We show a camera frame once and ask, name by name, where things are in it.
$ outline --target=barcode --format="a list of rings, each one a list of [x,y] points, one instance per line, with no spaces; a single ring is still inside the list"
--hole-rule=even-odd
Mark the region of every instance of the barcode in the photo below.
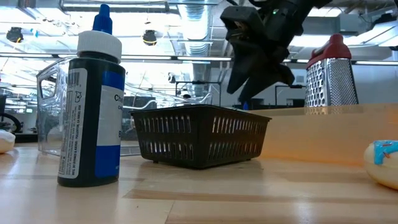
[[[68,75],[68,85],[79,85],[80,72],[71,72]]]

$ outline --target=ceiling duct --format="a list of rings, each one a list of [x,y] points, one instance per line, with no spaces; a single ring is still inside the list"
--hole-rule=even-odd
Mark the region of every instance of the ceiling duct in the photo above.
[[[188,40],[208,40],[210,26],[210,7],[196,4],[178,5],[183,21],[183,36]],[[208,56],[210,45],[206,42],[186,42],[185,49],[189,56],[204,57]],[[210,79],[211,65],[208,63],[193,64],[193,80],[208,81]],[[195,96],[204,96],[203,90],[208,90],[208,86],[194,85]]]

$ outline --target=bottle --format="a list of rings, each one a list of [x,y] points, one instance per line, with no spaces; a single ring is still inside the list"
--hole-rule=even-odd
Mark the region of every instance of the bottle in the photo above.
[[[112,36],[109,6],[102,4],[93,30],[79,34],[69,62],[58,183],[109,184],[119,178],[125,69],[122,44]]]

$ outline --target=white object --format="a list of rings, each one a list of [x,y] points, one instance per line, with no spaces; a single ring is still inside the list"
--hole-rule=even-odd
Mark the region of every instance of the white object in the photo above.
[[[15,135],[0,130],[0,154],[6,153],[14,149]]]
[[[374,143],[370,144],[364,153],[364,167],[369,176],[376,182],[398,190],[398,152],[388,154],[382,164],[374,162]]]
[[[118,59],[118,63],[122,57],[122,42],[108,33],[88,30],[79,34],[77,44],[77,54],[80,52],[99,52],[107,54]]]

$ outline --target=clear plastic container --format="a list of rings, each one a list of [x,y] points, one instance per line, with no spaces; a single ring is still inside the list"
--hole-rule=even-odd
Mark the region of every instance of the clear plastic container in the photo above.
[[[63,138],[63,116],[67,92],[68,64],[73,57],[63,58],[37,75],[37,133],[39,151],[60,155]],[[211,104],[213,98],[208,93],[203,98],[183,99],[149,90],[135,88],[128,83],[124,96],[121,156],[139,155],[139,145],[134,121],[130,111],[168,108],[183,105]]]

